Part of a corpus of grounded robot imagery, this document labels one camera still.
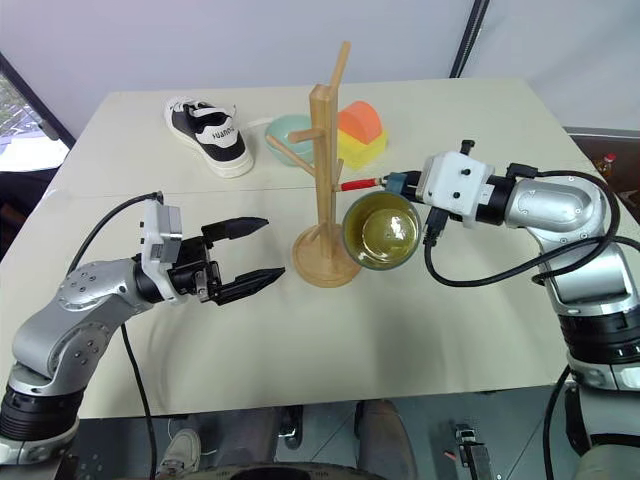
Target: wooden base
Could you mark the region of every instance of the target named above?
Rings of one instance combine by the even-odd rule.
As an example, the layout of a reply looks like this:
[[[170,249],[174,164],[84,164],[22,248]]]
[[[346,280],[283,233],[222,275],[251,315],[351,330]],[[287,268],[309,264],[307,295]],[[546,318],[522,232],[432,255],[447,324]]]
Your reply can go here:
[[[342,226],[333,227],[333,257],[320,253],[319,235],[312,235],[314,225],[300,234],[293,244],[293,265],[300,276],[312,285],[323,288],[340,287],[349,283],[360,271],[342,245]]]

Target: gray floor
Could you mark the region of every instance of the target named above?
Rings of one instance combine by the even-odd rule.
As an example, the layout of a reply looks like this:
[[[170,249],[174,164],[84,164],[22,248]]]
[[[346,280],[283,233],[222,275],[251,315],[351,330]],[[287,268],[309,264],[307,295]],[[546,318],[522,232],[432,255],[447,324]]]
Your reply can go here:
[[[490,394],[457,394],[411,397],[394,400],[409,433],[424,480],[465,480],[468,470],[444,455],[455,452],[451,424],[465,422],[476,428],[486,443],[496,479],[539,480],[542,464],[542,416],[550,387],[526,388]],[[353,436],[356,402],[305,407],[304,441],[298,450],[288,450],[281,441],[279,461],[315,461],[355,466],[358,451]],[[172,432],[184,426],[200,431],[203,451],[214,449],[216,426],[224,413],[199,414],[171,422]],[[159,456],[166,448],[167,419],[155,419]],[[141,419],[90,420],[81,424],[75,444],[80,456],[78,478],[101,480],[123,476],[144,477],[149,451]],[[553,460],[556,478],[572,478],[578,456],[564,435],[564,409],[558,404],[553,420]],[[206,467],[215,453],[203,457]]]

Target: orange toy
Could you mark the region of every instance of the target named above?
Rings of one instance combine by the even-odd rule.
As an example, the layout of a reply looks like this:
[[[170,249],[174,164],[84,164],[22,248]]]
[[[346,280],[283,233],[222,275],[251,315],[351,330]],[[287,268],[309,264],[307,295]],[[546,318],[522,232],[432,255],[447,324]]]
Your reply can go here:
[[[338,113],[338,128],[365,145],[382,134],[378,113],[367,102],[353,102]]]

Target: black and white sneaker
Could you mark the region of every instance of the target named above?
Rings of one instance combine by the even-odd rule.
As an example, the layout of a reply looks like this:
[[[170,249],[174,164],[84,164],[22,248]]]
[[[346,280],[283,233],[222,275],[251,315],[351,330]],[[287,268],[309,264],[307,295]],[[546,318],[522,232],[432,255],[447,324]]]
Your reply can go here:
[[[167,102],[164,118],[174,135],[198,150],[221,177],[238,177],[253,167],[253,157],[233,126],[233,116],[224,108],[176,97]]]

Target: wooden mug tree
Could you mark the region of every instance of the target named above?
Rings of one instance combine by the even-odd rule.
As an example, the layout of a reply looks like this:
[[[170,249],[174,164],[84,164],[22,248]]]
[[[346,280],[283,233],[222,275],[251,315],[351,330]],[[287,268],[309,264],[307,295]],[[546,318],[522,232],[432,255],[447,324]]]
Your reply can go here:
[[[337,158],[338,87],[351,44],[343,42],[329,85],[316,85],[309,94],[311,128],[291,132],[291,143],[313,140],[310,166],[271,135],[267,141],[315,178],[318,223],[300,234],[293,245],[293,264],[302,278],[318,287],[339,287],[360,271],[342,244],[342,227],[336,223],[336,185],[342,160]]]

